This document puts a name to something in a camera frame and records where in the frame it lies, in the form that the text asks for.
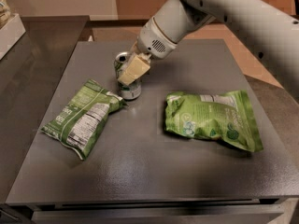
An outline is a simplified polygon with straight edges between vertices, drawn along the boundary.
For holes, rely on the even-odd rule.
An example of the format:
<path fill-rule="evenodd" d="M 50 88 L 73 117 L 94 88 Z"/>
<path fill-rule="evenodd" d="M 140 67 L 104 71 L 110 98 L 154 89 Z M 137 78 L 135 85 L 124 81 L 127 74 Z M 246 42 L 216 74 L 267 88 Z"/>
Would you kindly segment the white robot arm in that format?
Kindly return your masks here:
<path fill-rule="evenodd" d="M 167 0 L 142 27 L 131 51 L 163 59 L 187 34 L 214 19 L 299 98 L 298 20 L 262 0 Z"/>

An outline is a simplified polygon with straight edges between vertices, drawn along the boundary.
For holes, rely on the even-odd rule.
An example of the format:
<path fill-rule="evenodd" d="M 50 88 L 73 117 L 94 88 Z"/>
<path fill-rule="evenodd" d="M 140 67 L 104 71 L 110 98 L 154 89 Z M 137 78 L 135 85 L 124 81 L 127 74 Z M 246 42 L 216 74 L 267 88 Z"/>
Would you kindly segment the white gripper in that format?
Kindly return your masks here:
<path fill-rule="evenodd" d="M 131 46 L 130 51 L 134 53 L 130 56 L 127 67 L 118 77 L 118 81 L 129 86 L 150 70 L 150 55 L 152 59 L 161 60 L 176 47 L 177 44 L 166 37 L 155 19 L 151 17 L 142 27 L 136 42 Z"/>

